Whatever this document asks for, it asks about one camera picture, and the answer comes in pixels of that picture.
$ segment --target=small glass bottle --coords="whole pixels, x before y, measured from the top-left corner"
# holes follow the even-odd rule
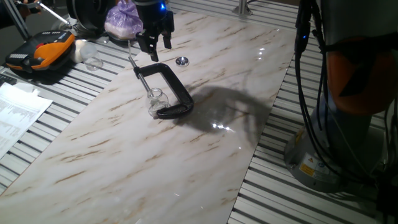
[[[169,99],[160,88],[152,88],[148,91],[146,106],[149,114],[156,118],[156,111],[170,107]]]

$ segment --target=paper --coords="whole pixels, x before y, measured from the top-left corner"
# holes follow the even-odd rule
[[[34,93],[27,93],[8,83],[0,87],[0,158],[51,105]]]

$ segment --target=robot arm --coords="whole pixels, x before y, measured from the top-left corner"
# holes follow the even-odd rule
[[[136,35],[141,50],[158,62],[156,45],[159,35],[163,35],[164,47],[172,48],[171,34],[174,32],[173,12],[167,10],[164,0],[134,0],[144,30]]]

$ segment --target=yellow warning label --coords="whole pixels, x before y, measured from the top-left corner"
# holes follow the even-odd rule
[[[305,164],[301,164],[300,166],[300,170],[303,171],[304,173],[310,175],[312,177],[313,173],[314,173],[314,169],[312,169],[311,167],[305,165]]]

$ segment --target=warning label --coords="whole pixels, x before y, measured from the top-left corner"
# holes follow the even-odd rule
[[[339,167],[333,166],[332,168],[338,172],[340,171]],[[320,180],[322,182],[335,184],[339,179],[339,177],[330,171],[322,161],[308,153],[306,153],[304,156],[303,162],[300,165],[300,170],[314,179]]]

